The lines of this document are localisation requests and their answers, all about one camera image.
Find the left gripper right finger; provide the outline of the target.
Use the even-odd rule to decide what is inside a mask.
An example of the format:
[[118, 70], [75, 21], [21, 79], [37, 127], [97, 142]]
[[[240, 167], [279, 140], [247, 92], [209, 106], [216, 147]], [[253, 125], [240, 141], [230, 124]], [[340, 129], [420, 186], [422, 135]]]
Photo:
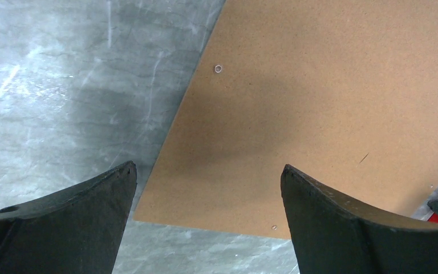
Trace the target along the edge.
[[438, 273], [438, 223], [376, 208], [291, 165], [281, 195], [300, 273]]

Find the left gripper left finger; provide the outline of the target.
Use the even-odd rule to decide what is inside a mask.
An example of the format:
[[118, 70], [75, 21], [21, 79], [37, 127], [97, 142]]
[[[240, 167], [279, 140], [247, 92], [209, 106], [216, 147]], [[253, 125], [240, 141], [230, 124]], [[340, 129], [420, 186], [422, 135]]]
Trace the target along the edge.
[[137, 187], [127, 161], [0, 209], [0, 273], [111, 273]]

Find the brown backing board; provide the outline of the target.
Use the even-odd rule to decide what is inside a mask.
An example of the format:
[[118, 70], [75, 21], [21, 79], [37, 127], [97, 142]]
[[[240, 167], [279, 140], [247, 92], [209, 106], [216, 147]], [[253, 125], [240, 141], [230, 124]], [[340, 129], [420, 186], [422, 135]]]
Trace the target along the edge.
[[133, 218], [287, 239], [286, 164], [414, 213], [438, 186], [438, 1], [226, 1]]

